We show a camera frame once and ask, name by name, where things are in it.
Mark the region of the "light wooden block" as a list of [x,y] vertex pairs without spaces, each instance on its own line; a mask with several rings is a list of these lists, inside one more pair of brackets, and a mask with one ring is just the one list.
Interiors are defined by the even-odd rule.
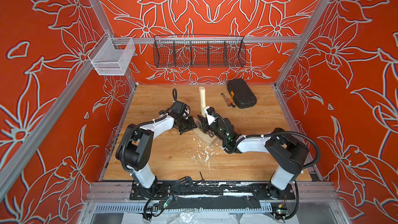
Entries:
[[202,132],[201,129],[195,128],[193,130],[193,133],[199,137],[199,139],[205,143],[208,147],[211,147],[217,140],[218,138],[214,134],[208,134]]

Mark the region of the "wooden handle claw hammer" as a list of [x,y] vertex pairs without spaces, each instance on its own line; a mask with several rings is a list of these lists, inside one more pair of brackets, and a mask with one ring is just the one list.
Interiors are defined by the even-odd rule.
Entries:
[[205,133],[206,135],[208,135],[210,138],[214,138],[215,135],[213,132],[207,130],[205,131],[204,129],[204,121],[201,119],[201,117],[204,117],[204,120],[206,121],[206,114],[204,111],[204,108],[206,107],[206,94],[205,94],[205,87],[200,86],[199,87],[199,93],[200,93],[200,110],[201,110],[201,114],[198,115],[198,127],[200,128],[200,130]]

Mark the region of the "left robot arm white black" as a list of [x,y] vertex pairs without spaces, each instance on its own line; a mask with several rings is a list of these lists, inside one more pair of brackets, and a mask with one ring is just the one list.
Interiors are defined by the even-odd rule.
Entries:
[[172,105],[160,111],[158,118],[127,126],[115,154],[122,168],[133,177],[142,194],[154,200],[159,199],[158,179],[149,166],[154,139],[171,129],[176,129],[178,134],[182,135],[197,127],[190,115],[190,107],[178,101],[177,89],[173,89],[172,95]]

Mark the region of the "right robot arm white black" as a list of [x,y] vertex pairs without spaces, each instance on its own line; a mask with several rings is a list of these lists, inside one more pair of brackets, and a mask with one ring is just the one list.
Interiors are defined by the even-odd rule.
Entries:
[[203,132],[211,131],[222,141],[224,152],[265,152],[274,158],[278,167],[266,187],[266,194],[272,199],[281,198],[289,183],[303,169],[316,165],[321,157],[319,146],[298,132],[275,128],[268,134],[243,135],[234,131],[229,119],[218,114],[207,117],[198,115],[198,120]]

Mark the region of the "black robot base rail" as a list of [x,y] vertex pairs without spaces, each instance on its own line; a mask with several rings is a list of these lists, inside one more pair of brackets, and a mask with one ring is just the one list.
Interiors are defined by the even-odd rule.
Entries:
[[158,200],[162,196],[175,197],[252,197],[255,200],[294,200],[294,189],[289,184],[279,190],[268,181],[217,181],[192,180],[184,177],[179,180],[155,180],[154,184],[142,193],[141,187],[134,182],[130,191],[130,200],[147,200],[152,196]]

